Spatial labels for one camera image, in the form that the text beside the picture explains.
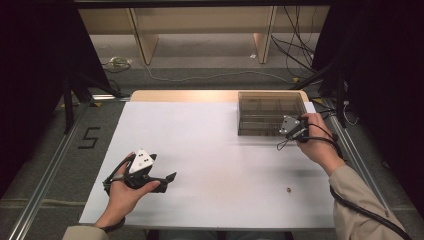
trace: white tabletop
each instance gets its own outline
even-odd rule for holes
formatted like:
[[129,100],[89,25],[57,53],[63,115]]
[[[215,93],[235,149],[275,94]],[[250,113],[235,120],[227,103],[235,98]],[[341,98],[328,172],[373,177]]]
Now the white tabletop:
[[102,182],[128,153],[143,147],[158,155],[150,176],[177,176],[166,193],[143,197],[127,225],[333,228],[325,172],[296,143],[278,151],[282,137],[238,136],[237,123],[235,102],[126,103],[80,223],[95,223],[108,201]]

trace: person's left hand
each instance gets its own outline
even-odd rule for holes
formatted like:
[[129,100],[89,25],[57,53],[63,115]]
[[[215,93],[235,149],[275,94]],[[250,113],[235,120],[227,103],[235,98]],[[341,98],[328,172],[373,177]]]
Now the person's left hand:
[[[124,164],[116,174],[124,174],[128,164]],[[113,181],[110,187],[109,203],[95,227],[103,228],[118,224],[128,213],[134,210],[141,197],[160,185],[159,181],[149,182],[139,189],[129,188],[123,180]]]

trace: beige sleeve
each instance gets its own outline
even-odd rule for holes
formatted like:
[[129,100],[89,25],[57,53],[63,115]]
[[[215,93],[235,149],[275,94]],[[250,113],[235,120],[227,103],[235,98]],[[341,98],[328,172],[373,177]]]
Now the beige sleeve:
[[105,231],[96,227],[74,226],[66,229],[62,240],[108,240],[109,237]]
[[[403,229],[393,213],[383,207],[371,189],[352,168],[348,166],[338,168],[330,176],[329,181],[334,191],[343,199],[376,213]],[[402,239],[391,229],[340,205],[336,201],[333,214],[339,240]]]

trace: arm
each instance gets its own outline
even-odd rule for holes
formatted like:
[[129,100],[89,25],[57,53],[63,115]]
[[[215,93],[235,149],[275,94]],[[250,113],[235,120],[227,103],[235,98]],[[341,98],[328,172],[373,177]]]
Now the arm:
[[[309,122],[309,135],[331,140],[330,130],[326,127],[320,114],[305,114]],[[330,177],[330,185],[343,199],[374,212],[398,226],[402,226],[396,217],[388,213],[358,174],[346,166],[333,146],[325,141],[309,140],[298,142],[298,146],[312,161],[319,164]],[[338,202],[334,204],[334,223],[340,240],[351,239],[401,239],[391,229],[380,223],[350,210]]]
[[[124,164],[117,174],[123,174],[127,166]],[[134,210],[137,202],[141,197],[153,191],[160,184],[159,181],[149,182],[140,189],[131,189],[122,181],[112,182],[110,188],[110,196],[108,205],[94,224],[94,227],[88,226],[74,226],[68,227],[63,236],[63,240],[77,240],[84,239],[92,240],[107,240],[108,234],[101,228],[114,226],[121,222],[121,220],[132,210]]]

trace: white device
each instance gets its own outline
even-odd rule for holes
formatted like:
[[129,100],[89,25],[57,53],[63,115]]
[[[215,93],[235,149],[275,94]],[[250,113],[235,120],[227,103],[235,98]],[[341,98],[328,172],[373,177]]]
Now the white device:
[[135,173],[141,169],[145,169],[153,165],[155,160],[143,149],[140,148],[135,156],[134,162],[131,165],[130,173]]

